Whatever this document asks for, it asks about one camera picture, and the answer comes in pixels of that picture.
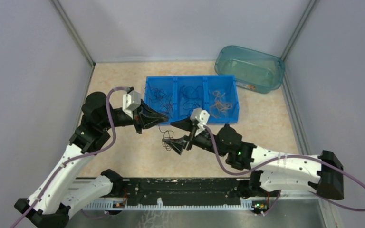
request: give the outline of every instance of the white wall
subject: white wall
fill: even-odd
[[[309,0],[61,0],[96,62],[216,59],[227,45],[280,56]]]
[[[287,67],[313,153],[332,150],[365,183],[365,1],[320,1]],[[346,179],[343,203],[365,207],[365,191]],[[340,214],[365,227],[365,212]]]
[[[0,227],[20,215],[78,118],[90,66],[48,0],[0,0]],[[25,219],[19,228],[34,227]]]

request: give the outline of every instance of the blue divided container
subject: blue divided container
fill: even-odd
[[[230,104],[220,112],[215,99]],[[146,78],[144,101],[169,117],[170,122],[187,118],[195,108],[208,111],[209,124],[234,124],[239,118],[239,99],[234,76],[150,76]]]
[[[218,75],[235,75],[239,87],[267,94],[282,84],[285,63],[259,51],[227,46],[220,51],[215,71]]]

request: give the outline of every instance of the metal frame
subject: metal frame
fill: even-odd
[[[64,23],[64,26],[67,28],[68,32],[72,36],[76,46],[79,48],[80,52],[85,57],[87,62],[91,65],[90,79],[89,79],[89,82],[87,83],[86,87],[84,88],[85,94],[87,95],[87,91],[88,91],[88,88],[90,85],[90,80],[93,75],[96,63],[92,59],[88,49],[84,45],[80,36],[78,35],[76,29],[74,28],[71,20],[67,16],[67,14],[66,14],[65,10],[63,9],[59,0],[50,0],[50,2],[52,3],[53,7],[57,10],[61,20]],[[295,28],[295,31],[293,32],[288,44],[286,45],[286,47],[283,51],[283,54],[281,56],[282,60],[285,61],[287,59],[290,51],[292,50],[293,46],[295,45],[295,43],[298,39],[302,29],[304,28],[307,20],[309,19],[310,13],[313,11],[313,9],[315,9],[318,2],[319,2],[319,0],[310,0],[310,2],[308,3],[298,25]],[[303,125],[302,125],[298,107],[297,107],[296,101],[294,99],[294,95],[292,93],[289,78],[290,78],[290,76],[288,75],[288,73],[286,73],[285,78],[283,80],[283,84],[282,84],[282,92],[283,92],[285,103],[286,103],[286,106],[288,109],[288,114],[289,114],[289,118],[290,118],[290,121],[292,124],[293,133],[294,133],[299,151],[302,154],[310,155],[311,154],[310,147],[309,147],[308,140],[307,140],[307,137],[306,137]],[[78,124],[79,124],[79,118],[78,118],[77,122],[75,123],[75,128]],[[288,192],[287,197],[282,197],[282,199],[283,200],[284,199],[293,200],[293,197],[295,197],[297,200],[310,198],[309,195],[304,196],[302,194],[299,195],[298,192],[297,193]],[[343,227],[342,220],[341,220],[335,206],[333,206],[333,205],[329,204],[328,202],[321,200],[321,199],[319,200],[319,205],[320,205],[321,214],[324,219],[324,223],[325,223],[326,227],[336,227],[336,228]]]

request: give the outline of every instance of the tangled black wire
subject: tangled black wire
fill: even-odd
[[[173,136],[174,136],[174,131],[171,131],[171,130],[166,130],[164,132],[162,132],[162,130],[160,129],[160,124],[158,125],[159,126],[159,131],[161,133],[163,133],[163,139],[172,139]],[[169,146],[168,144],[166,144],[165,142],[162,141],[162,145],[163,147],[167,150],[167,151],[170,151],[172,148],[171,146]]]
[[[182,114],[179,118],[186,118],[190,117],[192,111],[195,108],[202,108],[203,105],[203,87],[197,86],[196,88],[192,86],[181,86],[180,90],[180,97],[181,99],[185,100],[182,103],[181,108],[183,110],[187,110],[187,114]]]
[[[151,104],[156,104],[160,107],[156,111],[173,118],[173,93],[167,94],[164,89],[147,86],[144,94],[149,97],[148,106],[153,108]]]

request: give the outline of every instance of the teal plastic container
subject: teal plastic container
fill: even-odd
[[[215,63],[218,75],[235,75],[236,86],[262,94],[280,87],[285,69],[276,56],[234,45],[223,48]]]

